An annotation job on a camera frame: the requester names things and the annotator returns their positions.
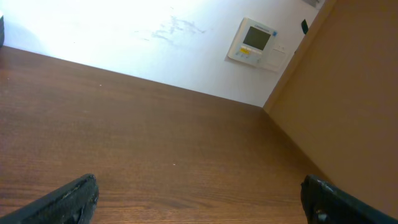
yellow sticker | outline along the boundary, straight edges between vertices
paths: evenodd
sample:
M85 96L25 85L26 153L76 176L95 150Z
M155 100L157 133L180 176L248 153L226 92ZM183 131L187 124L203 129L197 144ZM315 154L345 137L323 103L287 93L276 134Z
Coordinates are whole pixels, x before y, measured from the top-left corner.
M250 53L250 51L248 51L246 49L241 49L241 52L244 53L244 54L249 54Z

wood grain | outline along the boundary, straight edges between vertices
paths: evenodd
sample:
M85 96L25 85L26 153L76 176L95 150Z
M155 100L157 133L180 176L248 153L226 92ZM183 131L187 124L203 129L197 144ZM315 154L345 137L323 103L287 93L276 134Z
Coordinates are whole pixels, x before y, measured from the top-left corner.
M107 224L306 223L318 172L260 107L8 47L0 154L0 216L93 173Z

white wall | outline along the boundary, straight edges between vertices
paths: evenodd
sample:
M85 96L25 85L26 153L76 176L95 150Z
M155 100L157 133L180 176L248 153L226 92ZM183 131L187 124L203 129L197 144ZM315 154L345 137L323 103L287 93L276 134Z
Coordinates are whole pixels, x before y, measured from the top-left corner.
M226 58L244 16L292 52L302 0L2 0L5 45L262 106L278 74Z

wooden trim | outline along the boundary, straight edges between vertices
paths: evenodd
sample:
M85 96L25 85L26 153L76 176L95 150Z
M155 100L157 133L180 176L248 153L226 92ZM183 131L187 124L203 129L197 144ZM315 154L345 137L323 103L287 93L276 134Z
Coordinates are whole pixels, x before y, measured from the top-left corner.
M264 110L269 113L278 99L280 93L282 92L283 88L285 87L288 80L291 78L292 74L294 73L297 65L301 62L301 59L305 55L307 49L311 45L312 41L314 40L315 36L317 35L319 29L321 28L322 24L329 16L330 12L332 11L335 3L337 0L326 0L323 7L319 10L318 15L312 22L312 25L307 32L306 36L301 41L298 49L296 50L294 56L292 57L291 61L289 62L285 72L280 77L278 83L276 84L274 90L272 91L271 95L268 97L265 105L263 106Z

wall-mounted control panel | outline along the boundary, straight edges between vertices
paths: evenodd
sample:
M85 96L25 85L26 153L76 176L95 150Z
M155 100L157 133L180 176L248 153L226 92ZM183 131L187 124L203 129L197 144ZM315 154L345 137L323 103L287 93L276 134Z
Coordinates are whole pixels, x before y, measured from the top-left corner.
M245 17L228 51L228 57L249 65L278 71L286 49L275 44L277 31Z

